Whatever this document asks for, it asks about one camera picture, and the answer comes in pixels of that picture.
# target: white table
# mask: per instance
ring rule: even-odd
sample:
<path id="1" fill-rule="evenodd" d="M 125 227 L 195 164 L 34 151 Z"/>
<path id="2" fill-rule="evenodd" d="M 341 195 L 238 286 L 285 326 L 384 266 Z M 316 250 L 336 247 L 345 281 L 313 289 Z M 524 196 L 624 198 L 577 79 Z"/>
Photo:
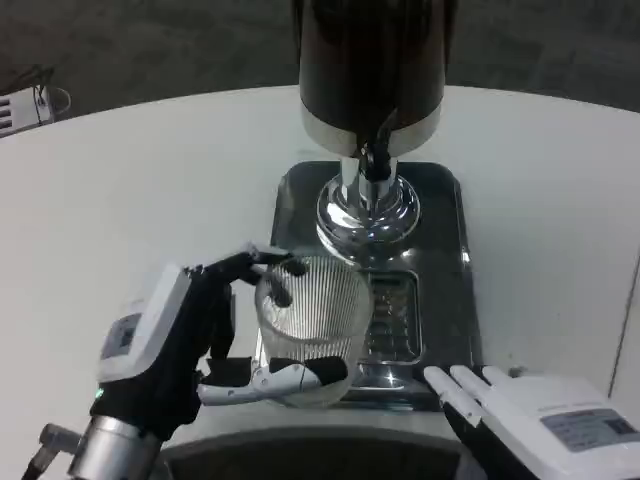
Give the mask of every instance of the white table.
<path id="1" fill-rule="evenodd" d="M 45 422 L 84 428 L 96 357 L 132 288 L 167 260 L 268 241 L 280 177 L 322 152 L 298 102 L 295 87 L 200 95 L 0 141 L 6 478 L 19 478 Z M 640 244 L 639 152 L 633 113 L 447 89 L 437 134 L 406 159 L 462 183 L 487 362 L 579 374 L 606 392 Z M 232 354 L 249 355 L 251 291 L 238 291 Z M 450 435 L 437 414 L 249 405 L 203 410 L 173 443 L 283 423 Z"/>

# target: black tank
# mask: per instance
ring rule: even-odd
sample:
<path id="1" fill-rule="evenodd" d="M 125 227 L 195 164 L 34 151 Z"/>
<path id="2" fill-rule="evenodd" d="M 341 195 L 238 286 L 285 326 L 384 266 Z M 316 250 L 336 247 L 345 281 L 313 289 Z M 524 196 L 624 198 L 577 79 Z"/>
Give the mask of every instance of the black tank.
<path id="1" fill-rule="evenodd" d="M 334 127 L 371 138 L 442 99 L 457 0 L 293 0 L 300 96 Z"/>

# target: dark carpet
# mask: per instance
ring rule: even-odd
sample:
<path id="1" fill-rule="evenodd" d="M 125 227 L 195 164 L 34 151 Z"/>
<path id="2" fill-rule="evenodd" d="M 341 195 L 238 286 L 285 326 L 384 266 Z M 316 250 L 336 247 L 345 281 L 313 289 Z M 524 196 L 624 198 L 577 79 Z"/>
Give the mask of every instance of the dark carpet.
<path id="1" fill-rule="evenodd" d="M 637 0 L 461 0 L 448 83 L 640 111 Z M 56 68 L 68 115 L 297 83 L 288 0 L 0 0 L 0 85 Z"/>

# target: clear glass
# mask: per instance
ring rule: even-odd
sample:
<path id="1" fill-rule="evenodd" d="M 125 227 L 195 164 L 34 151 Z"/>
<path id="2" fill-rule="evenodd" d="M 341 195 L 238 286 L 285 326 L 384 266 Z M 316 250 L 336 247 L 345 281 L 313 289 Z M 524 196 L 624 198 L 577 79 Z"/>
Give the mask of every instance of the clear glass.
<path id="1" fill-rule="evenodd" d="M 290 395 L 283 403 L 297 407 L 324 407 L 347 392 L 357 371 L 373 309 L 373 296 L 365 277 L 344 262 L 329 256 L 302 261 L 307 272 L 288 273 L 286 262 L 275 266 L 256 288 L 256 309 L 264 350 L 269 358 L 339 356 L 348 370 L 341 382 L 313 392 Z M 289 307 L 277 306 L 268 295 L 271 276 L 290 293 Z"/>

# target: robotic hand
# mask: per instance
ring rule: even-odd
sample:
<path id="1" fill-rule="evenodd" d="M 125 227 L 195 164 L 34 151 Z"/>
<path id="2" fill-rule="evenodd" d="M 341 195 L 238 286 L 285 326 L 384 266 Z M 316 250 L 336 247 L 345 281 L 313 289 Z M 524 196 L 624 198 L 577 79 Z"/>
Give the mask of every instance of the robotic hand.
<path id="1" fill-rule="evenodd" d="M 129 304 L 107 335 L 84 435 L 45 427 L 23 480 L 38 478 L 59 451 L 74 453 L 72 478 L 144 480 L 162 443 L 193 422 L 201 404 L 254 402 L 345 379 L 339 357 L 304 363 L 272 358 L 264 368 L 252 358 L 227 358 L 235 334 L 231 283 L 256 285 L 270 275 L 257 265 L 290 258 L 280 249 L 249 245 L 208 266 L 165 267 L 151 294 Z M 287 265 L 292 275 L 306 273 L 301 262 Z M 276 304 L 291 304 L 277 278 L 270 286 Z M 197 365 L 207 351 L 211 373 L 205 377 Z"/>
<path id="2" fill-rule="evenodd" d="M 424 369 L 458 438 L 489 480 L 638 480 L 640 433 L 587 382 Z"/>

